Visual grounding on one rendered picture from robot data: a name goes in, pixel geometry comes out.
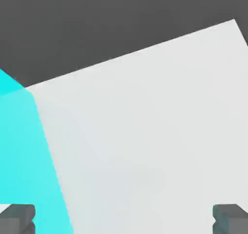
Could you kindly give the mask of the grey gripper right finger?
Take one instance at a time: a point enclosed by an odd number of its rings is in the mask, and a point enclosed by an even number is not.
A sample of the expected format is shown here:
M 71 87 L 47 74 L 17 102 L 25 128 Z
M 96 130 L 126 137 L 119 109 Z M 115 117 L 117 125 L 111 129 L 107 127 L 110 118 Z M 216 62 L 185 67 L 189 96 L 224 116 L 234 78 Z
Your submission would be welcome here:
M 213 206 L 213 234 L 248 234 L 248 213 L 237 204 Z

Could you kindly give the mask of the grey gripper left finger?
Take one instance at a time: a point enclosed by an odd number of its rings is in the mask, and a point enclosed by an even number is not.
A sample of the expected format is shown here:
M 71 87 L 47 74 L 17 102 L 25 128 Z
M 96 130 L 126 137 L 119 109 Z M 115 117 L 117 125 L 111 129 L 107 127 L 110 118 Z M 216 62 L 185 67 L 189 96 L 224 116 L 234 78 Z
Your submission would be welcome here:
M 0 213 L 0 234 L 35 234 L 35 206 L 11 204 Z

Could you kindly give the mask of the large cyan box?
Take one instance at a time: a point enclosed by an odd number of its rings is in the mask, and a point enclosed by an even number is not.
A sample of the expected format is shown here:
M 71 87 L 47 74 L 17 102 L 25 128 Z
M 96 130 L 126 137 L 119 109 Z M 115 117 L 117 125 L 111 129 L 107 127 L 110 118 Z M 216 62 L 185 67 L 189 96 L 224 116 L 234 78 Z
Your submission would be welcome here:
M 0 204 L 33 204 L 37 234 L 74 234 L 33 95 L 0 69 Z

